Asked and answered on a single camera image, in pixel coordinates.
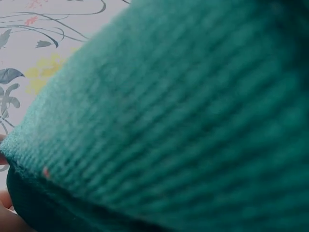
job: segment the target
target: leaf pattern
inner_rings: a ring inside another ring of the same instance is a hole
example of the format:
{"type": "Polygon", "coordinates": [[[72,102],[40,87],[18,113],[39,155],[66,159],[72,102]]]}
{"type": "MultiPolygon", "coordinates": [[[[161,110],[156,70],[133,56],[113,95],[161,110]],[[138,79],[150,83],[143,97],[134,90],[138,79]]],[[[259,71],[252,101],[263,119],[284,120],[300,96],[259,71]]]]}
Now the leaf pattern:
{"type": "Polygon", "coordinates": [[[0,49],[6,45],[10,38],[12,29],[6,30],[1,36],[0,36],[0,49]]]}
{"type": "Polygon", "coordinates": [[[36,48],[38,48],[38,47],[48,47],[50,45],[52,45],[51,42],[40,40],[40,41],[38,41],[36,48]]]}
{"type": "Polygon", "coordinates": [[[10,105],[12,104],[15,108],[19,108],[20,107],[20,102],[16,97],[11,97],[11,91],[14,89],[17,89],[19,87],[18,83],[15,83],[11,86],[9,86],[7,88],[7,90],[4,93],[4,90],[2,87],[0,87],[0,93],[2,95],[0,95],[0,103],[1,103],[1,115],[2,118],[7,118],[9,117],[9,112],[8,112],[8,108],[10,107],[10,105]]]}
{"type": "Polygon", "coordinates": [[[24,75],[17,69],[1,69],[0,70],[0,84],[8,84],[15,78],[24,75]]]}

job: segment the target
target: ribbed knit texture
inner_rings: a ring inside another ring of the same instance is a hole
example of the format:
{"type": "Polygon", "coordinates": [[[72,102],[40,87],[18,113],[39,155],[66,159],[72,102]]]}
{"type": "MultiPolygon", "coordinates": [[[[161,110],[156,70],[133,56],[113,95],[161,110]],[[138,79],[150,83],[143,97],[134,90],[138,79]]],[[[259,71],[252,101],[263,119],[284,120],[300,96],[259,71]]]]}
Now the ribbed knit texture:
{"type": "Polygon", "coordinates": [[[308,231],[304,1],[283,2],[133,0],[1,144],[17,212],[38,232],[308,231]]]}

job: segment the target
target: yellow flower print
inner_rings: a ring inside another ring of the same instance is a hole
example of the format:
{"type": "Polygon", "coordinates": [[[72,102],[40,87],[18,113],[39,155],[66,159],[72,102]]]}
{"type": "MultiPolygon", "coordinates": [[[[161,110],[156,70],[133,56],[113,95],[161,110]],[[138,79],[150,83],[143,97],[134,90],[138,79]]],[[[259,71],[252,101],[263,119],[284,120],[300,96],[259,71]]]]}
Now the yellow flower print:
{"type": "Polygon", "coordinates": [[[43,86],[62,66],[64,59],[58,54],[52,54],[49,58],[41,58],[36,62],[34,67],[25,72],[26,78],[29,79],[27,93],[38,94],[43,86]]]}

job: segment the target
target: finger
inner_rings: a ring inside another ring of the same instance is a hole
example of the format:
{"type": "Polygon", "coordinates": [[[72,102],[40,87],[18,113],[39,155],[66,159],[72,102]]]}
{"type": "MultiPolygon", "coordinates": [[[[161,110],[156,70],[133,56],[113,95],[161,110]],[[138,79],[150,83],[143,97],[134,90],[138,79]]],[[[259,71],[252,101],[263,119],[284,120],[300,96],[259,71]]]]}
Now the finger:
{"type": "Polygon", "coordinates": [[[1,232],[31,232],[33,231],[17,214],[0,206],[1,232]]]}
{"type": "MultiPolygon", "coordinates": [[[[5,139],[6,135],[0,134],[0,143],[3,139],[5,139]]],[[[8,162],[6,161],[6,158],[4,155],[0,152],[0,165],[6,165],[8,162]]]]}
{"type": "Polygon", "coordinates": [[[13,206],[10,194],[7,190],[1,190],[0,191],[0,202],[7,209],[9,209],[13,206]]]}

